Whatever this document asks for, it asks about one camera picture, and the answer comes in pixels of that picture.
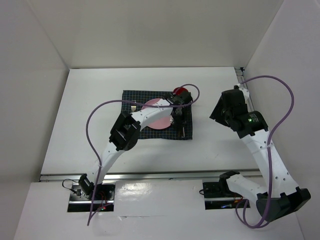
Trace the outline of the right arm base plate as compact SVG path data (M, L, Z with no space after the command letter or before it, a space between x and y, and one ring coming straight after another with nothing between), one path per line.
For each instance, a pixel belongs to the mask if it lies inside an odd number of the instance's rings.
M204 197L206 210L243 208L245 199L238 193L222 190L218 182L203 182L199 194Z

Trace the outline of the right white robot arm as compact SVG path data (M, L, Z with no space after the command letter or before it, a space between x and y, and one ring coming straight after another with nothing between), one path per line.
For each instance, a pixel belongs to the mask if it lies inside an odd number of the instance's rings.
M263 115L248 110L248 98L248 90L242 87L223 91L210 119L237 133L252 154L266 186L231 170L220 175L218 190L223 196L241 195L255 204L263 223L270 223L299 210L311 194L290 175L270 139L271 131Z

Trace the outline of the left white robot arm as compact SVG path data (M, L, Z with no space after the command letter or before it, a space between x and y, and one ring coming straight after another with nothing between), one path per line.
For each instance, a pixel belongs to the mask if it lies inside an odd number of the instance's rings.
M170 124L178 129L180 136L183 135L186 124L185 109L193 103L191 93L183 91L180 94L167 93L154 104L141 104L145 108L135 112L122 112L116 119L110 130L108 143L102 155L99 155L89 137L89 123L93 114L105 103L97 106L89 115L85 134L87 141L97 156L95 163L90 171L81 175L78 184L81 187L81 194L88 200L97 197L99 193L98 185L101 185L104 176L124 152L131 150L138 142L140 132L150 124L162 119L169 118Z

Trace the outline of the brown wooden spoon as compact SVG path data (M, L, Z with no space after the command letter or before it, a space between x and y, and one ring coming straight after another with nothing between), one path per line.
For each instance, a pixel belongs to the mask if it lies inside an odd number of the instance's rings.
M174 120L173 116L170 116L170 124L171 124L171 125L174 124L174 121L175 121L175 120Z

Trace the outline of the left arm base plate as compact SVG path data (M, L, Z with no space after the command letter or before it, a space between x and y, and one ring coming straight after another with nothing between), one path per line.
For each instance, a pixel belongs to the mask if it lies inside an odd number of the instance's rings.
M70 193L68 208L69 213L86 213L91 209L92 197L85 194L79 183L67 178L62 181L62 187ZM114 183L103 183L95 193L92 211L100 208L100 212L113 212L116 185Z

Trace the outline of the silver metal fork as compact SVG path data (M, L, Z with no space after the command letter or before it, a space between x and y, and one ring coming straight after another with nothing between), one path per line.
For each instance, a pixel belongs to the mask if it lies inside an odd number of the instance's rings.
M137 110L137 102L134 100L130 106L131 112L135 112Z

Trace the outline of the dark checkered cloth placemat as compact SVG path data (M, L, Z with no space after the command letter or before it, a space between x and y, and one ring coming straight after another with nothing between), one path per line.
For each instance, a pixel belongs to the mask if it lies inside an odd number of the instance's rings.
M122 92L122 99L125 101L136 101L137 103L145 104L152 99L160 99L165 94L166 91L149 91L149 90L124 90ZM153 129L150 127L145 127L141 130L139 139L165 139L165 140L192 140L193 139L193 122L192 122L192 108L190 106L184 108L184 122L183 127L185 127L185 138L178 138L176 127L171 125L164 129Z

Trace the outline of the pink plastic plate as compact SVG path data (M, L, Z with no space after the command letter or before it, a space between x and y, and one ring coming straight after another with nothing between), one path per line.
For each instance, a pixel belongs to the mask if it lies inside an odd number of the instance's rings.
M173 108L163 107L169 105L170 103L162 98L147 101L141 109L142 114L140 116L143 117L141 128L150 127L154 130L162 130L169 127Z

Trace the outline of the red ceramic mug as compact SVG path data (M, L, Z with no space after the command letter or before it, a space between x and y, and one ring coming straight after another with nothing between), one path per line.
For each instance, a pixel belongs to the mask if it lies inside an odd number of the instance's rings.
M177 87L172 91L174 95L180 95L183 92L188 92L188 90L184 87Z

